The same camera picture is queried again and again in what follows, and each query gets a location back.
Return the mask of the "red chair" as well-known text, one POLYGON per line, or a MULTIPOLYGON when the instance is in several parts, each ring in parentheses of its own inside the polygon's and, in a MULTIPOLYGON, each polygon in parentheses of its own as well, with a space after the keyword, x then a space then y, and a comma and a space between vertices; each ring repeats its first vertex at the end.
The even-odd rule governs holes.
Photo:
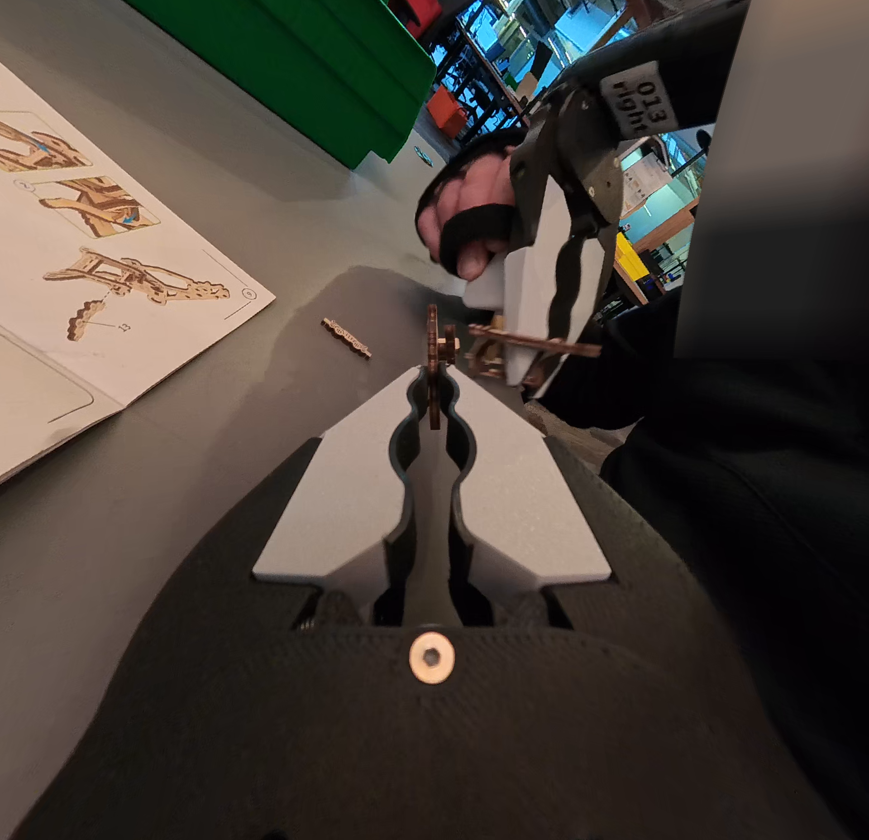
POLYGON ((388 0, 388 8, 416 40, 440 18, 440 0, 388 0))

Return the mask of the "orange box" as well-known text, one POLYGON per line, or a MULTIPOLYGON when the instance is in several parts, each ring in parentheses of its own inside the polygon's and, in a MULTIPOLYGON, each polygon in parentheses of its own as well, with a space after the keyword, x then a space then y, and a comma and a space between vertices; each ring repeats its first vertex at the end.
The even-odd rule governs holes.
POLYGON ((440 85, 426 104, 435 126, 450 140, 456 140, 468 125, 468 112, 445 85, 440 85))

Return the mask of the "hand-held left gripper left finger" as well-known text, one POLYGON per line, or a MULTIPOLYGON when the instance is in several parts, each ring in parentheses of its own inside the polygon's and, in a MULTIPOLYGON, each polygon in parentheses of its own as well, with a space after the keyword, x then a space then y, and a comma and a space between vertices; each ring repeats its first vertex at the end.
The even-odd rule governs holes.
POLYGON ((407 471, 425 416, 426 371, 415 366, 314 439, 255 580, 342 593, 373 624, 402 624, 417 545, 407 471))

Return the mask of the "yellow crate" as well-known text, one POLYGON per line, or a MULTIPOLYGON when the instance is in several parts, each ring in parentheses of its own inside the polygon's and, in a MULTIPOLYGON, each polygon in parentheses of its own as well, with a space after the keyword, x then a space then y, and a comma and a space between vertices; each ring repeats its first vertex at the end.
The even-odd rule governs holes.
POLYGON ((619 229, 616 236, 615 261, 645 295, 657 290, 653 274, 643 263, 622 229, 619 229))

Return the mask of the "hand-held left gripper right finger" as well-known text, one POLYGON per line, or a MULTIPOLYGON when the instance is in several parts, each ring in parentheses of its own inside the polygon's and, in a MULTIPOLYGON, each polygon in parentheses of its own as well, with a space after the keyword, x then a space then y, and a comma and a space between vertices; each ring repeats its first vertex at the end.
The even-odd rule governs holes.
POLYGON ((447 454, 459 469, 449 522, 449 594, 463 624, 496 606, 613 574, 546 437, 454 367, 443 369, 447 454))

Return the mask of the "person's right hand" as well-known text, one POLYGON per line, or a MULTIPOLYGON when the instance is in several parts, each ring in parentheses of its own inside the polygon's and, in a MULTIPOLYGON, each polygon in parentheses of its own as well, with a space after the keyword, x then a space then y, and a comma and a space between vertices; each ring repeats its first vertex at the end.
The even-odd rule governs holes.
MULTIPOLYGON (((426 200, 415 218, 421 242, 437 264, 440 260, 442 232, 458 214, 488 205, 514 207, 515 193, 510 181, 510 159, 516 147, 491 151, 464 165, 460 172, 442 181, 426 200)), ((472 282, 481 276, 494 256, 508 247, 508 237, 467 240, 457 250, 455 276, 472 282)))

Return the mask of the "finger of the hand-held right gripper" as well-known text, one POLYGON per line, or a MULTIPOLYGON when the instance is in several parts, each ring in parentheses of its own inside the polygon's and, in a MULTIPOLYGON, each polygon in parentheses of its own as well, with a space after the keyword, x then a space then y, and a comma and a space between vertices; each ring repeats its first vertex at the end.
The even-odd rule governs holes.
POLYGON ((571 345, 579 340, 586 324, 585 253, 585 244, 571 236, 566 196, 549 177, 534 242, 505 259, 508 333, 571 345))
POLYGON ((571 233, 569 246, 578 250, 579 285, 569 311, 569 350, 593 351, 582 336, 597 311, 599 302, 611 278, 616 245, 616 230, 601 230, 585 236, 578 230, 571 233))

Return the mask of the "wooden model assembly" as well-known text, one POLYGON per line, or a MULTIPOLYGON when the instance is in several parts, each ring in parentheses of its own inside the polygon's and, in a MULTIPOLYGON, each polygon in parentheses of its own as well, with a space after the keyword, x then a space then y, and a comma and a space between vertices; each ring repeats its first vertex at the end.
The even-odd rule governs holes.
POLYGON ((570 343, 560 337, 539 338, 505 331, 503 322, 504 317, 496 315, 492 324, 469 325, 473 346, 465 354, 465 360, 471 378, 503 381, 532 398, 539 398, 569 356, 598 358, 602 353, 602 346, 598 344, 570 343), (509 349, 518 351, 522 360, 530 356, 527 367, 522 360, 519 361, 513 376, 510 376, 507 365, 509 349))

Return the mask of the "instruction booklet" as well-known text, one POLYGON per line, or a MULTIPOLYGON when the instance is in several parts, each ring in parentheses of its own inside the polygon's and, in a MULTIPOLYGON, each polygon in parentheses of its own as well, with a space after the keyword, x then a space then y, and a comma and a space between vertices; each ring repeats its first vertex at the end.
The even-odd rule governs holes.
POLYGON ((2 66, 2 481, 274 300, 2 66))

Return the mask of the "small toothed wooden part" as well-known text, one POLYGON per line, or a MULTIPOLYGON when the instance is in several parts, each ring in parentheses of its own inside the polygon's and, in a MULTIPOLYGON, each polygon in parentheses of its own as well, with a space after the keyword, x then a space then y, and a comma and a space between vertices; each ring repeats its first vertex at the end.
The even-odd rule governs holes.
POLYGON ((356 336, 347 331, 341 324, 336 321, 324 317, 320 321, 320 325, 332 335, 335 339, 341 341, 343 345, 350 348, 353 353, 361 356, 365 360, 372 358, 372 352, 368 346, 365 346, 356 336))

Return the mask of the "person's dark jacket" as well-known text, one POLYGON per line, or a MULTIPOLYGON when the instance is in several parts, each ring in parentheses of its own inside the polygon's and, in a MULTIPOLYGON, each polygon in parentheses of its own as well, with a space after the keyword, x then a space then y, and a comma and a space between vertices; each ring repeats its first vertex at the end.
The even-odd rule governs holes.
POLYGON ((568 356, 542 405, 633 425, 602 480, 707 589, 789 750, 867 838, 867 358, 678 358, 679 297, 592 321, 600 356, 568 356))

